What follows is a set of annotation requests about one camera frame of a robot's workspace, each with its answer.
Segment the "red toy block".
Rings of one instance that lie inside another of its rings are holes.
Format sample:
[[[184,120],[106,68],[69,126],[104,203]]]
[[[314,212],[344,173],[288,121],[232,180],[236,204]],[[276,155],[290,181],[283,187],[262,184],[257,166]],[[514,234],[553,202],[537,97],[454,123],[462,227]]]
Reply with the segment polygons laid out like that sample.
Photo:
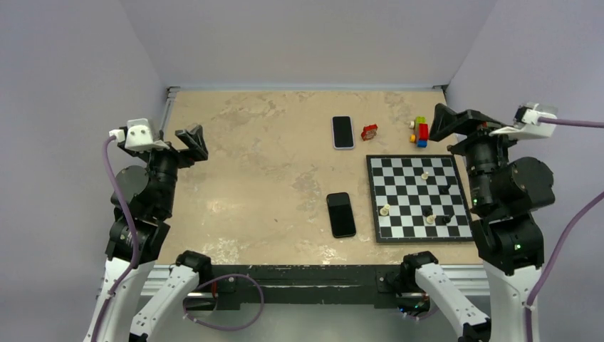
[[[372,140],[377,135],[378,126],[376,124],[366,125],[360,134],[363,141]]]

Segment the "black phone case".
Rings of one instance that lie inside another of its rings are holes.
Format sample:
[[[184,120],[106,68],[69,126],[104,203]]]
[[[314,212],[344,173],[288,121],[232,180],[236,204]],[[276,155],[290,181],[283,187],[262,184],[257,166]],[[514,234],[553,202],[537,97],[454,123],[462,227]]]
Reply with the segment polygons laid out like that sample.
[[[328,194],[326,203],[333,237],[336,239],[354,237],[357,230],[349,194],[347,192]]]

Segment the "phone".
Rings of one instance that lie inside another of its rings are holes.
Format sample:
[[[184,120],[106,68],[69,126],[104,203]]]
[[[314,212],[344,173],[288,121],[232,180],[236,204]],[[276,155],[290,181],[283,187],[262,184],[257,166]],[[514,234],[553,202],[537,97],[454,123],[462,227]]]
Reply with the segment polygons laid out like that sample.
[[[336,150],[352,150],[355,147],[353,122],[350,116],[331,118],[333,147]]]

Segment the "white chess piece left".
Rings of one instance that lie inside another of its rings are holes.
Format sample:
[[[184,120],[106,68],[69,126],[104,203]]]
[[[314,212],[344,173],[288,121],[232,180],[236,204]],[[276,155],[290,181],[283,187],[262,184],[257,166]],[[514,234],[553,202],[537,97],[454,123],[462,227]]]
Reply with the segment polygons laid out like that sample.
[[[379,214],[380,216],[388,216],[390,214],[390,205],[385,204],[383,207],[381,207],[379,210]]]

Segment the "black chess piece right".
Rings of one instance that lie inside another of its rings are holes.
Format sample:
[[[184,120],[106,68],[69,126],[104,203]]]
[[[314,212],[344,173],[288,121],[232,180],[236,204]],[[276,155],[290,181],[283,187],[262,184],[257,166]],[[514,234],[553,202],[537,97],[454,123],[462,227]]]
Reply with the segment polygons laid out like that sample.
[[[438,191],[441,195],[448,195],[451,185],[440,185]]]

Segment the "black chess piece middle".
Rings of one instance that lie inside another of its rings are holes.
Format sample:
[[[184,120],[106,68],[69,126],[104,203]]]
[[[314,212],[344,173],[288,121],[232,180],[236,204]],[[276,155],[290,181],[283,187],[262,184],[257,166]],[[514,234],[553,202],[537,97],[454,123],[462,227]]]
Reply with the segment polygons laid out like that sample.
[[[433,215],[433,210],[432,210],[432,208],[431,208],[430,206],[424,206],[424,207],[422,208],[422,215],[423,215],[424,217],[429,217],[429,216]]]

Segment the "colourful toy brick car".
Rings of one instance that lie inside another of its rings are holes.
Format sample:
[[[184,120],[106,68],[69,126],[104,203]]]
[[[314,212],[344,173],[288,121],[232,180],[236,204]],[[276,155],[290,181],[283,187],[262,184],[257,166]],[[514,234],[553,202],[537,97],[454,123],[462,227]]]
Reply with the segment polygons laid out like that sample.
[[[409,129],[413,131],[410,136],[410,142],[416,147],[426,148],[429,140],[429,126],[425,117],[417,116],[409,122]]]

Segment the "black white chessboard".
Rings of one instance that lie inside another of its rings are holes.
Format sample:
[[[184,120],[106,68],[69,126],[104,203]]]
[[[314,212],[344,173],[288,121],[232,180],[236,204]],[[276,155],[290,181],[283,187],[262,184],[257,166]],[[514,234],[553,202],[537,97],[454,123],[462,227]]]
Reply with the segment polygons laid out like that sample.
[[[470,242],[472,220],[456,160],[451,155],[366,155],[375,239],[381,244],[405,242]],[[429,178],[423,180],[423,172]],[[451,185],[441,195],[440,185]],[[390,205],[390,214],[379,210]],[[422,208],[436,216],[426,223]],[[444,225],[442,215],[452,220]]]

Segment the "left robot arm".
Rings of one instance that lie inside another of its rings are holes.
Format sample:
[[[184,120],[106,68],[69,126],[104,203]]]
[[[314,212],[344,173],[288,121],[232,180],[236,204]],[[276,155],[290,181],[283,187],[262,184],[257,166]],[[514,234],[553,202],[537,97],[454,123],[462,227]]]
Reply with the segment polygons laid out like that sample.
[[[154,330],[192,291],[204,291],[214,278],[210,257],[184,251],[155,295],[138,309],[170,226],[179,170],[206,161],[201,125],[175,133],[181,150],[146,119],[111,130],[103,143],[103,165],[113,194],[114,222],[105,249],[102,287],[85,341],[150,341]]]

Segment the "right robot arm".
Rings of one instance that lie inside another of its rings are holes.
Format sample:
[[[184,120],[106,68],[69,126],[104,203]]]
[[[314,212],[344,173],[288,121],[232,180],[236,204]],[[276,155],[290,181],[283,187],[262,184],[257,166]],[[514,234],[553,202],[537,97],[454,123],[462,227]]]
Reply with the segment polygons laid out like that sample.
[[[544,243],[532,214],[554,203],[553,173],[534,157],[510,161],[508,150],[520,140],[549,138],[555,116],[555,108],[526,103],[506,125],[477,110],[457,113],[435,106],[429,138],[463,136],[448,151],[466,160],[471,211],[477,217],[470,229],[486,272],[491,311],[477,309],[430,252],[406,255],[399,279],[405,289],[428,295],[459,341],[538,338],[528,319],[535,311],[531,290],[544,273]]]

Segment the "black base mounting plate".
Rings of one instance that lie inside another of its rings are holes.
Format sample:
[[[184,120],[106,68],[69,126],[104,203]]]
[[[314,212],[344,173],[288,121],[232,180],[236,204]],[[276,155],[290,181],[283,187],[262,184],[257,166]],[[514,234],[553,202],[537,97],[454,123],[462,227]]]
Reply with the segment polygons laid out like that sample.
[[[400,279],[398,265],[216,265],[222,280],[192,292],[192,311],[238,310],[243,304],[371,305],[426,311],[428,296]]]

